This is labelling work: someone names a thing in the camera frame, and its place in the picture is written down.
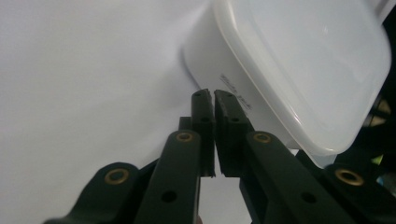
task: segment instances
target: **white plastic container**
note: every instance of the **white plastic container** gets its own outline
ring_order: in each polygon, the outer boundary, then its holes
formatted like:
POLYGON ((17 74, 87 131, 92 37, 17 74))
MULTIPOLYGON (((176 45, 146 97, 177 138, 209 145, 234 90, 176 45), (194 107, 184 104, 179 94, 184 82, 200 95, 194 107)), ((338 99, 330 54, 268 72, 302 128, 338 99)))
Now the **white plastic container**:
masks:
POLYGON ((324 167, 353 143, 390 67, 365 1, 216 0, 183 49, 201 88, 324 167))

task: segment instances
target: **white backdrop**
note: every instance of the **white backdrop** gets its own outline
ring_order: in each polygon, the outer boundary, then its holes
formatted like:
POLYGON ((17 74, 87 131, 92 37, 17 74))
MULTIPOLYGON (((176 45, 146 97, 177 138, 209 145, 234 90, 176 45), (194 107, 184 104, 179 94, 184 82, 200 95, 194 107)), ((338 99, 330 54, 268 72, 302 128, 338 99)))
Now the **white backdrop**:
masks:
MULTIPOLYGON (((0 223, 65 216, 100 168, 160 156, 198 90, 180 49, 206 5, 0 1, 0 223)), ((217 175, 203 222, 250 223, 238 180, 217 175)))

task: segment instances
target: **mounting hole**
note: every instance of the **mounting hole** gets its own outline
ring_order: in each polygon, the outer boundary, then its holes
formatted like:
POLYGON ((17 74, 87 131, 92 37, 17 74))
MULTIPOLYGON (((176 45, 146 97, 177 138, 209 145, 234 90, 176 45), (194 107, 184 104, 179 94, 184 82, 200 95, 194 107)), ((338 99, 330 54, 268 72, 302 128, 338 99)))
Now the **mounting hole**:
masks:
POLYGON ((163 193, 161 200, 163 200, 163 202, 165 202, 165 203, 172 203, 176 200, 176 198, 177 198, 176 193, 172 190, 169 190, 169 191, 166 191, 165 193, 163 193))
POLYGON ((261 143, 269 143, 271 142, 271 137, 270 135, 266 133, 256 133, 253 136, 254 140, 261 142, 261 143))
POLYGON ((306 202, 306 203, 316 203, 317 202, 317 197, 315 195, 304 192, 301 194, 301 198, 306 202))
POLYGON ((343 168, 337 169, 335 171, 335 176, 344 183, 352 186, 361 186, 364 183, 364 180, 360 175, 343 168))
POLYGON ((105 176, 105 182, 109 185, 118 185, 128 179, 129 172, 125 169, 119 168, 109 171, 105 176))
POLYGON ((201 122, 209 122, 210 119, 209 118, 201 118, 201 122))
POLYGON ((192 134, 190 133, 179 133, 176 136, 177 141, 180 142, 190 142, 192 140, 192 134))

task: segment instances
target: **translucent lid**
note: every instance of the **translucent lid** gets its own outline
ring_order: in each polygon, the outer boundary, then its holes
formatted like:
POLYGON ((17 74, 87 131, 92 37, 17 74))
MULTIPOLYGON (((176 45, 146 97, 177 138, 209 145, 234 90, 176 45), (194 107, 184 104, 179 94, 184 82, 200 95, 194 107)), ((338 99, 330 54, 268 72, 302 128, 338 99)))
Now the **translucent lid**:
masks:
POLYGON ((361 0, 218 0, 218 26, 258 91, 312 155, 346 150, 390 67, 361 0))

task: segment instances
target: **brass insert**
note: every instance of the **brass insert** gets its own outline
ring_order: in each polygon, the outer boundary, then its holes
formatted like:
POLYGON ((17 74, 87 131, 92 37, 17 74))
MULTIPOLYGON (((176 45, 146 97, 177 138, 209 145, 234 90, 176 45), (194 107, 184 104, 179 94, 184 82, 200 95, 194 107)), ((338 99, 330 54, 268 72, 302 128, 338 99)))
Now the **brass insert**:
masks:
POLYGON ((347 183, 348 185, 352 186, 361 186, 364 183, 363 178, 356 174, 353 171, 347 170, 347 169, 338 169, 335 171, 335 176, 337 176, 338 179, 343 181, 344 183, 347 183))
POLYGON ((128 179, 129 172, 125 169, 119 168, 109 171, 105 176, 105 181, 109 185, 118 185, 128 179))
POLYGON ((253 136, 254 140, 261 142, 261 143, 269 143, 271 142, 271 137, 265 133, 256 133, 253 136))
POLYGON ((190 133, 179 133, 176 136, 176 139, 179 142, 190 142, 192 140, 192 134, 190 134, 190 133))

